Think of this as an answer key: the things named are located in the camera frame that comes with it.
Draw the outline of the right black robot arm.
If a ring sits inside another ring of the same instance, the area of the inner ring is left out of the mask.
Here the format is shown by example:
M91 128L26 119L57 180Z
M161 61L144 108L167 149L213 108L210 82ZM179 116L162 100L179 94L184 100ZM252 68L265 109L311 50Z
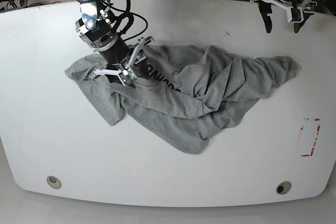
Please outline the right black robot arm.
M136 14L131 12L131 0L119 15L114 14L110 0L76 0L80 4L81 18L76 22L79 37L103 58L102 66L95 68L90 78L106 76L111 83L134 86L135 80L148 80L150 74L144 46L152 37L140 38L128 46L122 35L133 25Z

